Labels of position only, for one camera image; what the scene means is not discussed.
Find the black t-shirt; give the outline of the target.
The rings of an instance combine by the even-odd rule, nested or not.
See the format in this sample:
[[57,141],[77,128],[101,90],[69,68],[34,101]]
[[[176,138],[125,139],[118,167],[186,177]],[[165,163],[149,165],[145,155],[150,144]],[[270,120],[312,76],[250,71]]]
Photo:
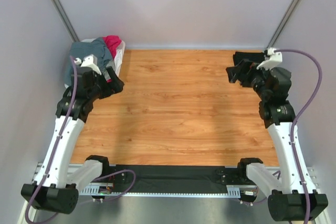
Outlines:
[[255,62],[257,66],[264,61],[265,54],[263,52],[240,52],[236,51],[233,55],[234,66],[239,66],[242,60]]

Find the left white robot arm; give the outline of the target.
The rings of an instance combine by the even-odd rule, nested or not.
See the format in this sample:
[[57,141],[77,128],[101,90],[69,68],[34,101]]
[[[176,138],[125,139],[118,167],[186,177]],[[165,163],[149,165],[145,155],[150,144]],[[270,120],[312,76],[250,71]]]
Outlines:
[[78,67],[71,74],[71,85],[57,104],[54,133],[42,167],[30,184],[23,184],[22,197],[37,210],[70,214],[79,193],[92,181],[104,183],[110,178],[107,157],[90,155],[71,175],[68,167],[77,139],[97,99],[120,93],[124,83],[112,67],[109,78],[90,67]]

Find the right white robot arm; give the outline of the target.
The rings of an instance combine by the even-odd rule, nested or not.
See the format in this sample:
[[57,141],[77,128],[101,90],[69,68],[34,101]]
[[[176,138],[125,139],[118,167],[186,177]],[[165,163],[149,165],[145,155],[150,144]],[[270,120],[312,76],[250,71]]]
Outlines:
[[315,220],[328,206],[328,199],[318,193],[300,149],[296,115],[287,100],[291,72],[281,67],[265,70],[248,60],[226,68],[226,72],[230,83],[252,88],[260,97],[259,115],[274,143],[280,168],[280,178],[276,178],[260,159],[242,158],[237,179],[256,184],[267,198],[274,221]]

